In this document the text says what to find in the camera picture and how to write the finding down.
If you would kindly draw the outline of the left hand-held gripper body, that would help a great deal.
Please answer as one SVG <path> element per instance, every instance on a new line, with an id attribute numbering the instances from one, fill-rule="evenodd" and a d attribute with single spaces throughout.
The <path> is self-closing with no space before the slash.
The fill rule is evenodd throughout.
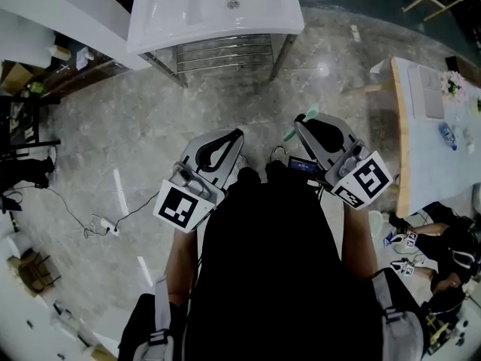
<path id="1" fill-rule="evenodd" d="M 196 230 L 225 199 L 226 191 L 176 162 L 169 180 L 163 180 L 153 215 L 181 232 Z"/>

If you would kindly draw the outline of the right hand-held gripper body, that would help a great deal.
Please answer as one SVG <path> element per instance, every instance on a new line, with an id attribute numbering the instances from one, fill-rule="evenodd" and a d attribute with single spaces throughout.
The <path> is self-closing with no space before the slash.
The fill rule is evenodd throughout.
<path id="1" fill-rule="evenodd" d="M 379 153 L 369 151 L 361 139 L 327 170 L 325 180 L 331 194 L 355 210 L 372 203 L 393 181 Z"/>

